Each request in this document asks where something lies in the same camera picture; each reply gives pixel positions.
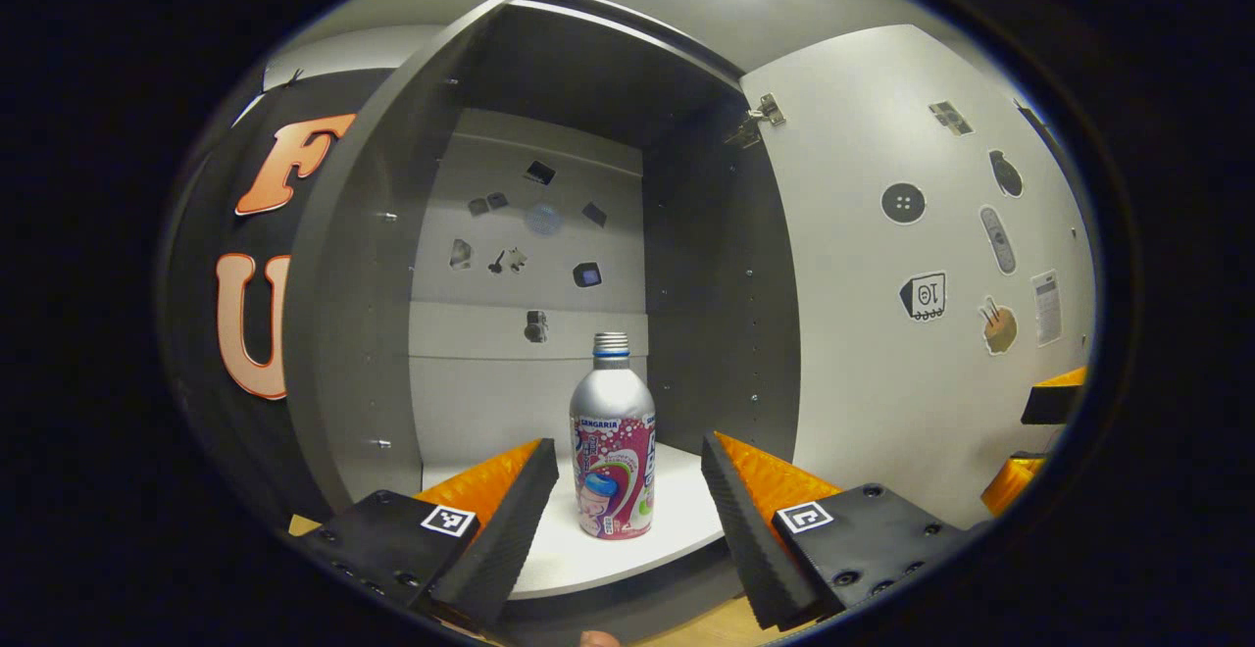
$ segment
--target aluminum bottle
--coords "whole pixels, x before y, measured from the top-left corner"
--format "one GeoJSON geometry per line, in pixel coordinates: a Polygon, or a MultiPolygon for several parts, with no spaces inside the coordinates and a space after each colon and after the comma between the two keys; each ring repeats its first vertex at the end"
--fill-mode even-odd
{"type": "Polygon", "coordinates": [[[640,537],[654,519],[654,397],[628,356],[628,335],[596,335],[571,394],[577,519],[600,539],[640,537]]]}

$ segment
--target white shelf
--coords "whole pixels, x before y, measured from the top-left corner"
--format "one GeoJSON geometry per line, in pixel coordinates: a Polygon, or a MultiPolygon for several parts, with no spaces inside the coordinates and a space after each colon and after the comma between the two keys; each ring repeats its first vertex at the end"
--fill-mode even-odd
{"type": "MultiPolygon", "coordinates": [[[[463,468],[427,466],[423,488],[463,468]]],[[[702,476],[702,459],[659,443],[654,523],[641,537],[606,540],[589,537],[576,522],[571,458],[558,456],[558,479],[541,515],[536,538],[511,601],[575,593],[660,567],[723,537],[719,515],[702,476]]]]}

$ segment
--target door hinge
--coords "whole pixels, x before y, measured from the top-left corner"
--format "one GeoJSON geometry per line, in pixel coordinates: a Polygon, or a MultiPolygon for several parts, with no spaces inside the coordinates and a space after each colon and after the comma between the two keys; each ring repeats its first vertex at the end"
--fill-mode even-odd
{"type": "Polygon", "coordinates": [[[723,143],[725,145],[738,145],[742,150],[758,145],[763,140],[762,133],[758,130],[758,123],[762,120],[768,120],[771,124],[784,124],[784,114],[781,112],[781,107],[777,105],[776,97],[772,97],[771,93],[759,99],[758,108],[745,110],[745,118],[740,122],[735,133],[729,134],[723,143]]]}

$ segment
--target bottle label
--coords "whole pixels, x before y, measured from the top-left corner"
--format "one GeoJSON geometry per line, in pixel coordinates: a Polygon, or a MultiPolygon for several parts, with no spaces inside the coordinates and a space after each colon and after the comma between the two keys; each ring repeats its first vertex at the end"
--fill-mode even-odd
{"type": "Polygon", "coordinates": [[[580,527],[601,539],[631,539],[654,519],[654,415],[571,420],[580,527]]]}

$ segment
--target orange letter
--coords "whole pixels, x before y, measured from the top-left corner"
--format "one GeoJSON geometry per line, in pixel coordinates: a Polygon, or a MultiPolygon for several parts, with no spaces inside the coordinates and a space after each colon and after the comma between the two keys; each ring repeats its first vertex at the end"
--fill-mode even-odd
{"type": "Polygon", "coordinates": [[[266,280],[274,290],[270,297],[270,361],[252,360],[243,344],[243,288],[252,280],[252,258],[226,253],[218,258],[218,351],[227,374],[251,394],[266,400],[287,396],[284,386],[284,288],[291,255],[280,255],[266,263],[266,280]]]}
{"type": "Polygon", "coordinates": [[[294,122],[286,128],[280,128],[275,133],[275,145],[261,164],[257,178],[252,179],[252,188],[241,196],[236,204],[237,217],[277,209],[291,201],[292,187],[287,186],[287,174],[292,168],[297,168],[296,177],[300,178],[314,173],[331,147],[331,137],[328,133],[344,137],[355,117],[358,115],[326,117],[326,119],[294,122]]]}

